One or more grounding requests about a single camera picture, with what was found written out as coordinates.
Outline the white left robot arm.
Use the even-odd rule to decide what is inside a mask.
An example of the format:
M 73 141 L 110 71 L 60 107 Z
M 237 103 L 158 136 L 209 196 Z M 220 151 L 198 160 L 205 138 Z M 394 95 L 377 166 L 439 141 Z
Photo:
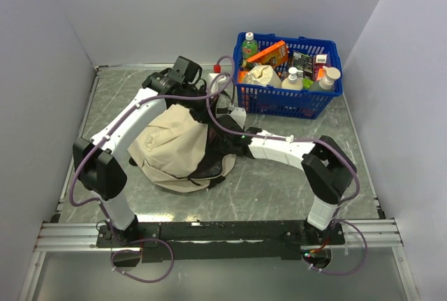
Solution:
M 103 130 L 73 143 L 75 174 L 104 213 L 113 238 L 128 247 L 140 237 L 138 218 L 124 193 L 127 176 L 122 168 L 127 149 L 142 130 L 174 103 L 194 110 L 205 107 L 207 95 L 197 87 L 202 67 L 179 56 L 173 67 L 146 77 L 130 103 Z

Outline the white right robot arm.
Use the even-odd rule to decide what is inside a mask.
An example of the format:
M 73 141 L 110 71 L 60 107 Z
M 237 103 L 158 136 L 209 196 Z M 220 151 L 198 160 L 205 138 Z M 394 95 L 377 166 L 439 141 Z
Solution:
M 304 172 L 314 193 L 305 236 L 313 244 L 329 236 L 340 204 L 348 200 L 345 191 L 358 181 L 356 167 L 331 137 L 284 137 L 254 127 L 243 131 L 230 115 L 214 118 L 212 127 L 231 154 L 276 161 Z

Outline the beige canvas backpack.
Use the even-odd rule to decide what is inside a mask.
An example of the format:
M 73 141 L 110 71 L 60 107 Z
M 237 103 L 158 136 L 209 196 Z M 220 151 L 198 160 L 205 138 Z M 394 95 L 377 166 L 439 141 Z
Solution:
M 208 125 L 174 104 L 144 128 L 128 152 L 155 185 L 191 193 L 218 185 L 234 168 L 236 155 L 217 151 L 217 142 Z

